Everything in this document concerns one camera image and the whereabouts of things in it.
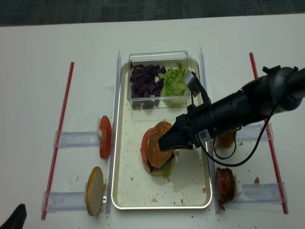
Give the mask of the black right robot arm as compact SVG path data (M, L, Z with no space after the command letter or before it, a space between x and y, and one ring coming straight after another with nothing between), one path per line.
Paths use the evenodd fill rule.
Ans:
M305 71L297 67L264 67L261 76L215 103L207 93L203 104L188 106L188 113L177 118L176 149L198 147L240 126L260 122L269 115L295 110L305 96Z

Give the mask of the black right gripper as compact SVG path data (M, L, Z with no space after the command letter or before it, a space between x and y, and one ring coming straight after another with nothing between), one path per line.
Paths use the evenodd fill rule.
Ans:
M190 105L187 113L176 117L176 122L159 139L161 150L193 149L211 139L209 130L214 120L212 105Z

